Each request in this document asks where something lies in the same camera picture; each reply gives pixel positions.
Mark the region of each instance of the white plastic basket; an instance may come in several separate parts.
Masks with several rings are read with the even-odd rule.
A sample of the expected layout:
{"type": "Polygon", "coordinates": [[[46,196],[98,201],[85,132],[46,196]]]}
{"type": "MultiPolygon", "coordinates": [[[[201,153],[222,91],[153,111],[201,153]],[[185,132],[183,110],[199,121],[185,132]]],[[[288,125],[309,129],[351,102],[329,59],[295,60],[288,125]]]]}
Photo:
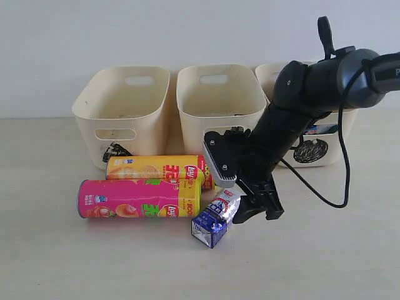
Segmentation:
{"type": "Polygon", "coordinates": [[[237,64],[181,70],[176,99],[188,154],[202,153],[208,131],[223,133],[234,126],[253,129],[268,101],[253,72],[237,64]]]}
{"type": "MultiPolygon", "coordinates": [[[[312,64],[311,61],[303,62],[304,64],[312,64]]],[[[260,82],[260,85],[265,92],[265,95],[273,100],[273,91],[275,86],[276,78],[279,73],[283,69],[287,62],[284,63],[273,63],[273,64],[263,64],[256,68],[256,77],[260,82]]],[[[358,110],[356,109],[346,109],[343,112],[343,136],[346,138],[353,126],[353,123],[356,119],[358,110]]],[[[333,112],[328,117],[319,120],[315,123],[315,125],[323,125],[323,124],[337,124],[338,123],[338,113],[333,112]]],[[[315,156],[311,159],[302,159],[301,151],[305,148],[296,148],[289,150],[284,159],[293,167],[316,167],[316,166],[327,166],[329,164],[335,163],[341,157],[341,148],[338,139],[338,133],[334,132],[331,134],[312,134],[312,135],[303,135],[304,142],[307,141],[306,144],[303,144],[303,147],[308,147],[309,151],[313,151],[316,149],[315,156]]],[[[293,145],[294,148],[299,145],[299,140],[295,142],[293,145]]]]}
{"type": "Polygon", "coordinates": [[[110,155],[164,154],[169,71],[113,67],[98,72],[72,106],[93,163],[110,155]]]}

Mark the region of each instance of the robotic arm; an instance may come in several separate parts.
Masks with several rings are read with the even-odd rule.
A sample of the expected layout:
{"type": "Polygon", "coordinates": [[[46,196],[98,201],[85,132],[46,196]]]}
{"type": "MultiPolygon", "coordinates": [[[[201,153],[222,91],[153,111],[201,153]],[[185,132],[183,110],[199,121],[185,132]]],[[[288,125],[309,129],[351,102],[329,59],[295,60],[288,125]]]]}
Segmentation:
{"type": "MultiPolygon", "coordinates": [[[[273,102],[253,131],[234,127],[224,135],[211,131],[204,137],[204,156],[216,184],[229,188],[236,183],[246,193],[233,223],[264,211],[267,220],[282,215],[272,171],[309,126],[339,110],[340,140],[343,109],[369,108],[386,93],[400,90],[399,53],[380,56],[354,46],[334,50],[327,17],[318,19],[318,31],[325,58],[310,66],[292,61],[280,72],[273,102]]],[[[344,207],[346,197],[348,191],[344,204],[331,205],[344,207]]]]}

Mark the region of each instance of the white table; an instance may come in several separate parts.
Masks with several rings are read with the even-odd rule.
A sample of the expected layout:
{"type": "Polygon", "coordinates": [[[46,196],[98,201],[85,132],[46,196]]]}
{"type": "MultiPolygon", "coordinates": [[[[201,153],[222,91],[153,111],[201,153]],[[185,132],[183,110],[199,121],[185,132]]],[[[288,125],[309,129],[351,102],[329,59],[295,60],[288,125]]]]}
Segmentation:
{"type": "MultiPolygon", "coordinates": [[[[360,111],[348,208],[279,168],[283,216],[234,226],[214,249],[189,219],[81,219],[79,184],[104,173],[74,119],[2,120],[0,299],[400,299],[399,114],[360,111]]],[[[301,173],[342,201],[342,162],[301,173]]]]}

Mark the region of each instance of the potato chip can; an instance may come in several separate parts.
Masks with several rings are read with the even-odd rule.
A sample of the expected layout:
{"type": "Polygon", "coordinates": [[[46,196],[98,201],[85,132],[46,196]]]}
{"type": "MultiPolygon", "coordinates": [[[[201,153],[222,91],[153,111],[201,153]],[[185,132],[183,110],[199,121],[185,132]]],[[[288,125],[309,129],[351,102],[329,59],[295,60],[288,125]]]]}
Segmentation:
{"type": "Polygon", "coordinates": [[[110,157],[106,179],[141,178],[199,178],[203,189],[214,188],[213,177],[202,155],[110,157]]]}
{"type": "Polygon", "coordinates": [[[198,179],[85,180],[77,210],[82,218],[194,217],[200,197],[198,179]]]}

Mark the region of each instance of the can lid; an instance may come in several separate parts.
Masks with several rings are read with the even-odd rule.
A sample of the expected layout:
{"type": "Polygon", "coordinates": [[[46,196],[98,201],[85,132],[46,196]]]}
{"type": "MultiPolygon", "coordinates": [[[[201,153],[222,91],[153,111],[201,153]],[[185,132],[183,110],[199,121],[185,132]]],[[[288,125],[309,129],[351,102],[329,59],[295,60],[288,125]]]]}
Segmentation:
{"type": "Polygon", "coordinates": [[[88,181],[88,179],[85,179],[84,181],[82,181],[81,185],[79,186],[79,191],[77,192],[77,197],[76,197],[76,209],[77,209],[77,213],[79,214],[79,216],[83,219],[86,219],[86,217],[82,216],[81,211],[79,210],[79,196],[81,195],[81,189],[82,189],[82,185],[88,181]]]}

